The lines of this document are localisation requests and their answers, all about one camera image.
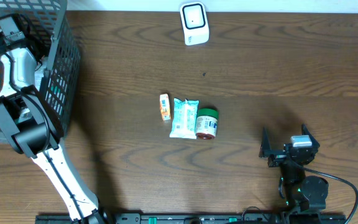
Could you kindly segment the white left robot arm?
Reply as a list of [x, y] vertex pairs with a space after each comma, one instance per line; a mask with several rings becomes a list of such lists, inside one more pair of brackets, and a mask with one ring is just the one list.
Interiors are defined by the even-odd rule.
[[58, 115], [39, 93], [35, 78], [47, 53], [30, 34], [20, 14], [0, 17], [0, 130], [19, 154], [32, 159], [50, 179], [69, 211], [72, 223], [112, 223], [97, 196], [68, 157]]

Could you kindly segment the teal white wipes pack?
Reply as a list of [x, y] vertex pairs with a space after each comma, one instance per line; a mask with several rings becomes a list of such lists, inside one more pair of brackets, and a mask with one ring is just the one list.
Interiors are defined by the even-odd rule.
[[198, 100], [181, 101], [173, 99], [173, 121], [170, 138], [196, 139], [195, 127], [198, 112]]

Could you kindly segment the orange tissue pack cheeks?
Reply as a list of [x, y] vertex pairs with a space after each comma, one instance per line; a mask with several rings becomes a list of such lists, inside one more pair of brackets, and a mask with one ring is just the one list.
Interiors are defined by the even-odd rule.
[[163, 121], [171, 119], [170, 100], [167, 93], [160, 95], [160, 113]]

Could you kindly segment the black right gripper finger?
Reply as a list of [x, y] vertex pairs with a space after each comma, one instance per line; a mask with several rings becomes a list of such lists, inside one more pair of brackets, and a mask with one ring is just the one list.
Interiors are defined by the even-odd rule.
[[317, 140], [313, 137], [313, 135], [308, 131], [308, 128], [306, 127], [306, 124], [302, 124], [301, 125], [301, 132], [302, 132], [302, 135], [307, 135], [309, 136], [311, 142], [312, 142], [312, 145], [317, 145], [318, 142]]
[[260, 158], [269, 157], [270, 154], [271, 154], [271, 150], [272, 150], [272, 148], [271, 148], [271, 145], [270, 145], [267, 129], [263, 128], [262, 142], [261, 142], [261, 145], [260, 145], [259, 157]]

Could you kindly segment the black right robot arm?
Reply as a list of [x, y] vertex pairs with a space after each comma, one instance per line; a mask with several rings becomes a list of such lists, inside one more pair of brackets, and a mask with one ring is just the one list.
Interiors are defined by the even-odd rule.
[[290, 220], [297, 215], [318, 216], [326, 208], [328, 181], [324, 178], [307, 176], [306, 165], [312, 162], [320, 145], [303, 124], [301, 134], [292, 136], [283, 149], [271, 147], [267, 130], [262, 131], [259, 157], [266, 158], [269, 167], [278, 167], [281, 172], [279, 194], [288, 203], [282, 217]]

